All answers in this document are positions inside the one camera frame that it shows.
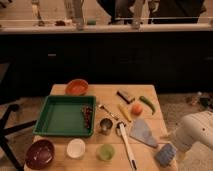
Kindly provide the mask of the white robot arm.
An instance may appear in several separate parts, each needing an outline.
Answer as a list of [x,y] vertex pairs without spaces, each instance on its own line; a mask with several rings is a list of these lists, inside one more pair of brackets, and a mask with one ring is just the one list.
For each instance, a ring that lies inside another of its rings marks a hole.
[[203,111],[183,116],[170,138],[174,146],[183,153],[189,151],[195,142],[213,150],[213,113]]

